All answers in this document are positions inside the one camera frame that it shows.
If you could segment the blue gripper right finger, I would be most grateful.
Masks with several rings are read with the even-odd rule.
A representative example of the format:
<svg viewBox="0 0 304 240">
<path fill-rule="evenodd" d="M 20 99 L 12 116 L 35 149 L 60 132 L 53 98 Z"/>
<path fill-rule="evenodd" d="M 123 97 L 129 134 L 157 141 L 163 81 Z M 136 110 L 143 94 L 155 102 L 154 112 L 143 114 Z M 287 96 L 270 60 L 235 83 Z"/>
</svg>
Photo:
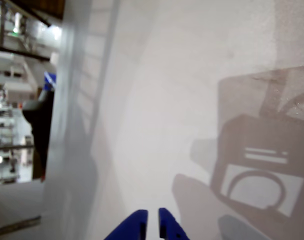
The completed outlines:
<svg viewBox="0 0 304 240">
<path fill-rule="evenodd" d="M 158 210 L 159 237 L 164 240 L 189 240 L 189 237 L 169 210 Z"/>
</svg>

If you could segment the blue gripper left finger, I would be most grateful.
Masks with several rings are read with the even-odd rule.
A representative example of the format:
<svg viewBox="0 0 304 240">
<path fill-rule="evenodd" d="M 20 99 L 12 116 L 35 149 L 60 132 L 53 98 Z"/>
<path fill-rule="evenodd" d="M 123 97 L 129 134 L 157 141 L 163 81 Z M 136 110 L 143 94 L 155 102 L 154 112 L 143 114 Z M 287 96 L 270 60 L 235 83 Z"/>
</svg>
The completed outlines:
<svg viewBox="0 0 304 240">
<path fill-rule="evenodd" d="M 124 219 L 104 240 L 145 240 L 148 211 L 139 209 Z"/>
</svg>

